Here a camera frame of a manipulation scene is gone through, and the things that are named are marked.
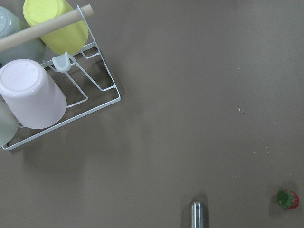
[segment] yellow cup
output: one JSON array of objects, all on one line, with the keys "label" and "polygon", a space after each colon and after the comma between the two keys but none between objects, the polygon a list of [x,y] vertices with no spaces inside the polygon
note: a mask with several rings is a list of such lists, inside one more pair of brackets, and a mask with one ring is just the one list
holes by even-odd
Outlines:
[{"label": "yellow cup", "polygon": [[[25,0],[23,15],[30,26],[43,23],[74,10],[65,0]],[[74,54],[87,42],[89,31],[84,21],[68,25],[40,38],[56,54]]]}]

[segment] light blue cup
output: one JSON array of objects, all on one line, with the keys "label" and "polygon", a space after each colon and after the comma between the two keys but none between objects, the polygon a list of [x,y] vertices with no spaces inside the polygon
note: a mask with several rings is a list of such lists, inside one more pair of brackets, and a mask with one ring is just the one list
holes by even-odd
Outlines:
[{"label": "light blue cup", "polygon": [[[7,8],[0,6],[0,38],[4,38],[21,30],[28,28],[28,26],[20,21]],[[7,64],[16,59],[31,59],[41,63],[46,51],[45,44],[39,39],[34,39],[24,44],[20,44],[7,51],[0,52],[0,63]]]}]

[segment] plastic cup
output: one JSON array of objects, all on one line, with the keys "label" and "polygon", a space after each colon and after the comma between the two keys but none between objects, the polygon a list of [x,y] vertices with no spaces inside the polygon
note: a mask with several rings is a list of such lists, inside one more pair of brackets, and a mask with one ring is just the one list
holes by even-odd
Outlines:
[{"label": "plastic cup", "polygon": [[[25,0],[23,15],[30,26],[43,23],[74,10],[65,0]],[[79,21],[48,33],[40,38],[56,54],[74,54],[87,42],[89,31],[84,21]]]},{"label": "plastic cup", "polygon": [[32,129],[54,125],[67,108],[53,79],[29,59],[14,60],[0,69],[0,93],[18,121]]},{"label": "plastic cup", "polygon": [[[20,21],[17,16],[7,8],[0,6],[0,38],[12,35],[29,26]],[[0,53],[0,63],[7,64],[15,59],[27,58],[41,62],[45,55],[46,46],[39,39],[33,39]]]},{"label": "plastic cup", "polygon": [[0,101],[0,146],[4,146],[14,137],[18,126],[18,120],[7,104]]}]

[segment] white plastic hook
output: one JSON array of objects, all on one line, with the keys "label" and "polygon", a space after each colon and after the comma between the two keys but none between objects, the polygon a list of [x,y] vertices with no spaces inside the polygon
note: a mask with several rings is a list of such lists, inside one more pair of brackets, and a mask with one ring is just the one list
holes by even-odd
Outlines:
[{"label": "white plastic hook", "polygon": [[70,57],[67,52],[52,58],[52,61],[55,69],[60,73],[65,73],[71,69]]}]

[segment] metal cylinder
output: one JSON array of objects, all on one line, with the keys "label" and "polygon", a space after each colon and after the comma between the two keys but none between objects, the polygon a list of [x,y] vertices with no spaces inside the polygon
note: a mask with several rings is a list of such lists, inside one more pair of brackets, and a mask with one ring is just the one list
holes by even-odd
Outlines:
[{"label": "metal cylinder", "polygon": [[200,201],[193,201],[190,205],[191,228],[203,228],[203,205]]}]

